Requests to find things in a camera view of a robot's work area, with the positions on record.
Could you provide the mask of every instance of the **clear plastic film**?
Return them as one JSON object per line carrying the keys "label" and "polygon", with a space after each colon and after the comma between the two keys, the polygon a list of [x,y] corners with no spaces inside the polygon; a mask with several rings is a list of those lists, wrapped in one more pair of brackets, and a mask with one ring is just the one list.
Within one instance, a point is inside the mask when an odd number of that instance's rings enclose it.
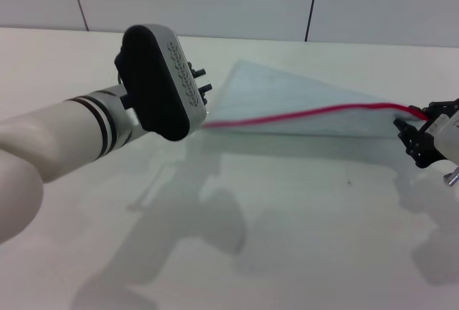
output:
{"label": "clear plastic film", "polygon": [[396,118],[421,112],[370,95],[239,62],[203,128],[245,133],[397,137]]}

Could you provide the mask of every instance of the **table surface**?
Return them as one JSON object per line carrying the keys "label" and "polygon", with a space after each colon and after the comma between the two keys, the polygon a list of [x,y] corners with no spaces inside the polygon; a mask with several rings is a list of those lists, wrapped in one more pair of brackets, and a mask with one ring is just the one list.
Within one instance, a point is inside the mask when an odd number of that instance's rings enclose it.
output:
{"label": "table surface", "polygon": [[[121,34],[0,29],[0,118],[116,83]],[[396,103],[458,94],[459,50],[181,38],[209,109],[239,60]],[[456,309],[452,165],[397,139],[144,136],[48,184],[0,246],[3,309]]]}

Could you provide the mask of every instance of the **white table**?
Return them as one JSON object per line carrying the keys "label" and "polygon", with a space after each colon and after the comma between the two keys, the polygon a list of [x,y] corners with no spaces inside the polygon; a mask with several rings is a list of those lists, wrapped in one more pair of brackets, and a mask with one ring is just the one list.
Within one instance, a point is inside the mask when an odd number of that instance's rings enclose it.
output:
{"label": "white table", "polygon": [[[0,29],[0,118],[115,83],[121,37]],[[181,43],[210,104],[238,60],[398,103],[459,96],[454,49]],[[47,185],[0,246],[0,307],[456,309],[451,168],[416,169],[397,139],[151,134]]]}

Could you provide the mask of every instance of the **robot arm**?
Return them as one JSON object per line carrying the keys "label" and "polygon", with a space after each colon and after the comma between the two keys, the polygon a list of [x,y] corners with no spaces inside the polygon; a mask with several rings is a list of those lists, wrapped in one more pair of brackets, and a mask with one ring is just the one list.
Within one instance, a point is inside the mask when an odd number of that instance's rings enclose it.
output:
{"label": "robot arm", "polygon": [[[414,126],[397,119],[399,138],[406,152],[421,169],[441,160],[450,160],[459,165],[459,99],[451,102],[432,102],[420,109],[429,120],[417,130]],[[445,175],[445,183],[453,186],[459,180],[459,167]]]}
{"label": "robot arm", "polygon": [[134,26],[115,59],[122,84],[0,123],[0,243],[35,217],[43,184],[120,149],[148,132],[178,141],[198,128],[211,85],[194,71],[176,35]]}

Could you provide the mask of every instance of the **transparent plastic sheet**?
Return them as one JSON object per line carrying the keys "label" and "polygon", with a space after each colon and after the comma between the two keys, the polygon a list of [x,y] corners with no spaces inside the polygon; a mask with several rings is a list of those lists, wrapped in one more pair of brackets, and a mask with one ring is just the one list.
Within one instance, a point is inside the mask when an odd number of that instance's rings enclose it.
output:
{"label": "transparent plastic sheet", "polygon": [[239,62],[203,128],[245,133],[397,137],[395,118],[422,121],[407,106]]}

